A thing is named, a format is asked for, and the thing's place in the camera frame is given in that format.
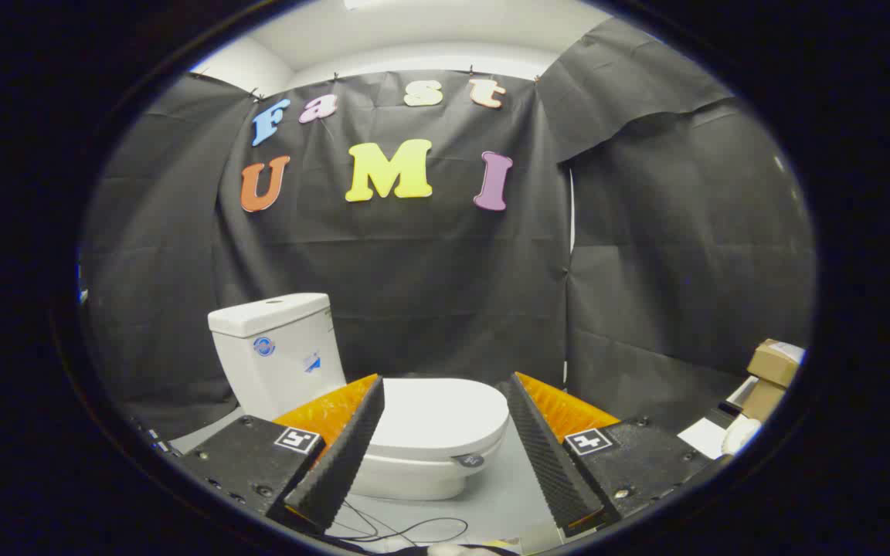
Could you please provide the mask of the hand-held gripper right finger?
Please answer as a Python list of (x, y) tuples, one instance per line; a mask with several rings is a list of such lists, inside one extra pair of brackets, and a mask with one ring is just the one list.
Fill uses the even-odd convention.
[(609, 527), (660, 503), (712, 459), (646, 416), (621, 420), (515, 372), (510, 418), (555, 522), (566, 537)]

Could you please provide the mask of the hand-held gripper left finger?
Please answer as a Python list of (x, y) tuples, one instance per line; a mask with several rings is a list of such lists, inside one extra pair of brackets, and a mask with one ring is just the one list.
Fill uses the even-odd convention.
[(240, 509), (305, 534), (324, 534), (384, 408), (384, 379), (368, 375), (278, 419), (240, 416), (178, 461)]

